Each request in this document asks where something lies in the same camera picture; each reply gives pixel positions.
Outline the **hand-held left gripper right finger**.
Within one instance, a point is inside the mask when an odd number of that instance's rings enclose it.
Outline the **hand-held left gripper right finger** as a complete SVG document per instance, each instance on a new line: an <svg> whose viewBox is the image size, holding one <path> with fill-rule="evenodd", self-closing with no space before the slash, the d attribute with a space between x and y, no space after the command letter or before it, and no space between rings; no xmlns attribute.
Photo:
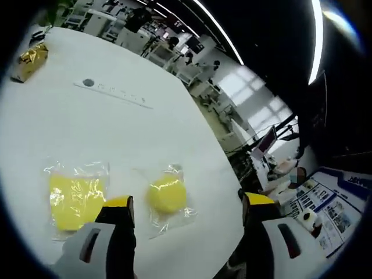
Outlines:
<svg viewBox="0 0 372 279"><path fill-rule="evenodd" d="M284 217L270 198L238 191L244 234L228 260L247 278L311 278L326 256L315 237L296 219Z"/></svg>

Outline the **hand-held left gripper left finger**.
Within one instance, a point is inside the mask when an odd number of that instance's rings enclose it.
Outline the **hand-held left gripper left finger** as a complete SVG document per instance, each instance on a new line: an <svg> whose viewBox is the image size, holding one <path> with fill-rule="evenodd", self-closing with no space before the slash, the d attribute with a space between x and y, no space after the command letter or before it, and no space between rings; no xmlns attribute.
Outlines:
<svg viewBox="0 0 372 279"><path fill-rule="evenodd" d="M110 199L93 222L66 240L50 269L57 278L136 278L134 229L133 197Z"/></svg>

